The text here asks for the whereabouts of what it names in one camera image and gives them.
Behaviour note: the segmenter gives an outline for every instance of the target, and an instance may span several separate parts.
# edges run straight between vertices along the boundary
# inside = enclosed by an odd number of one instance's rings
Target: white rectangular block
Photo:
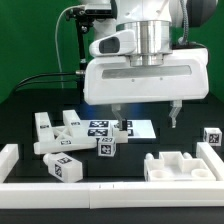
[[[82,163],[64,153],[48,153],[43,161],[48,166],[48,172],[64,183],[75,183],[83,179]]]
[[[89,187],[82,183],[1,184],[1,209],[89,208]]]
[[[223,206],[224,182],[104,183],[90,188],[90,208]]]
[[[19,159],[18,145],[8,144],[0,152],[0,183],[3,183]]]
[[[113,137],[116,138],[116,143],[128,143],[128,131],[120,131],[118,127],[112,127]]]
[[[217,180],[224,181],[224,163],[207,142],[197,143],[196,156],[205,161]]]
[[[69,128],[73,138],[87,137],[87,130],[82,125],[82,122],[75,110],[63,111],[63,122]]]
[[[39,142],[54,140],[54,132],[47,112],[35,113],[36,130]]]
[[[36,142],[34,143],[34,153],[46,154],[56,152],[66,152],[80,149],[91,149],[97,146],[94,137],[80,137],[73,139],[54,140],[52,142]]]

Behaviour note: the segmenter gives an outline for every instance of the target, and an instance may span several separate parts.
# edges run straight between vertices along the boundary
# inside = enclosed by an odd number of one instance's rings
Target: small white cube
[[[221,146],[222,132],[219,128],[204,128],[203,140],[211,146]]]
[[[112,135],[116,138],[116,143],[128,143],[128,131],[120,131],[116,125],[112,127]]]
[[[116,152],[114,137],[101,137],[98,142],[98,156],[113,157]]]

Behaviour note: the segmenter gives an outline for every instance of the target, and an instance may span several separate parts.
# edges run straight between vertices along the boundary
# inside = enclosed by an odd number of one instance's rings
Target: black cable
[[[20,85],[20,84],[28,82],[32,79],[37,79],[37,78],[41,78],[41,77],[53,77],[53,76],[58,77],[58,76],[72,76],[72,75],[76,75],[76,73],[75,72],[71,72],[71,73],[61,73],[61,72],[60,73],[43,73],[43,74],[28,77],[28,78],[22,80],[17,85]]]
[[[186,45],[173,44],[173,49],[194,49],[196,47],[206,48],[205,45],[197,43],[197,42],[188,42]]]
[[[31,76],[31,77],[28,77],[24,80],[22,80],[21,82],[19,82],[12,90],[11,90],[11,94],[15,93],[16,90],[18,88],[21,88],[22,86],[24,85],[29,85],[29,84],[35,84],[35,83],[52,83],[52,82],[61,82],[63,83],[64,81],[63,80],[58,80],[58,81],[39,81],[39,82],[29,82],[33,79],[38,79],[38,78],[42,78],[42,77],[60,77],[60,76],[76,76],[76,73],[75,72],[71,72],[71,73],[45,73],[45,74],[39,74],[39,75],[35,75],[35,76]]]
[[[77,82],[76,79],[70,79],[70,80],[54,80],[54,81],[34,81],[34,82],[26,82],[26,83],[22,83],[20,85],[16,85],[16,87],[13,88],[13,90],[11,91],[11,94],[14,94],[18,89],[22,88],[23,86],[26,85],[33,85],[33,84],[52,84],[52,83],[65,83],[65,82]]]

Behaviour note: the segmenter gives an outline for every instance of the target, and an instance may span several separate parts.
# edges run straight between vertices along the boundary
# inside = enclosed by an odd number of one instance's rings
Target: white block
[[[87,130],[82,125],[82,122],[75,110],[63,111],[63,122],[69,128],[73,138],[87,137]]]
[[[114,137],[101,137],[98,142],[98,155],[113,157],[116,152],[116,142]]]
[[[116,125],[113,125],[112,133],[116,143],[128,143],[128,131],[120,131]]]
[[[202,159],[193,159],[181,152],[160,152],[159,159],[144,160],[146,181],[216,181]]]
[[[1,184],[0,198],[0,208],[4,209],[89,208],[89,186],[82,183]]]
[[[224,163],[207,142],[197,143],[197,158],[201,158],[219,181],[224,181]]]
[[[223,193],[223,181],[101,183],[90,189],[90,208],[223,206]]]
[[[64,153],[46,154],[43,158],[48,172],[65,183],[83,179],[82,163]]]
[[[53,131],[54,131],[56,140],[73,139],[73,137],[70,135],[68,127],[66,126],[53,127]]]
[[[94,137],[80,137],[73,139],[54,140],[52,142],[34,143],[35,154],[57,153],[81,149],[91,149],[97,146]]]
[[[211,146],[221,146],[222,132],[219,128],[204,128],[204,142]]]
[[[39,142],[53,141],[54,133],[48,113],[35,113],[35,122]]]
[[[0,183],[3,183],[19,159],[18,145],[8,144],[0,152]]]

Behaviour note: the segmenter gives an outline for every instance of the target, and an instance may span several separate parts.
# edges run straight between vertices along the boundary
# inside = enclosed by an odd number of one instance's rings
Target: cable
[[[72,76],[72,75],[76,75],[76,73],[75,72],[71,72],[71,73],[45,73],[45,74],[39,74],[39,75],[28,77],[28,78],[22,80],[17,85],[23,84],[23,83],[28,82],[28,81],[30,81],[32,79],[37,79],[37,78],[42,78],[42,77],[54,77],[54,76],[57,77],[57,76]]]
[[[61,58],[60,58],[60,52],[59,52],[59,47],[58,47],[58,30],[59,30],[59,25],[60,21],[62,19],[62,16],[65,14],[66,11],[72,10],[75,8],[82,8],[85,7],[85,5],[77,5],[77,6],[71,6],[62,11],[60,16],[58,17],[56,28],[55,28],[55,47],[56,47],[56,54],[57,54],[57,60],[58,60],[58,67],[59,71],[62,73],[62,65],[61,65]]]
[[[65,82],[76,82],[77,80],[76,79],[70,79],[70,80],[54,80],[54,81],[34,81],[34,82],[26,82],[26,83],[23,83],[23,84],[20,84],[20,85],[17,85],[10,93],[11,94],[14,94],[19,88],[23,87],[23,86],[26,86],[26,85],[33,85],[33,84],[49,84],[49,83],[65,83]]]
[[[31,76],[28,77],[24,80],[22,80],[21,82],[19,82],[11,91],[11,94],[14,93],[18,88],[20,88],[20,86],[26,85],[26,83],[31,83],[29,81],[33,80],[33,79],[38,79],[38,78],[42,78],[42,77],[58,77],[58,76],[76,76],[76,73],[71,72],[71,73],[46,73],[46,74],[39,74],[39,75],[35,75],[35,76]]]
[[[189,20],[188,20],[188,13],[187,13],[187,7],[185,5],[184,0],[180,0],[182,12],[183,12],[183,20],[184,20],[184,33],[183,37],[179,38],[178,42],[180,45],[186,45],[188,41],[188,35],[189,35]]]

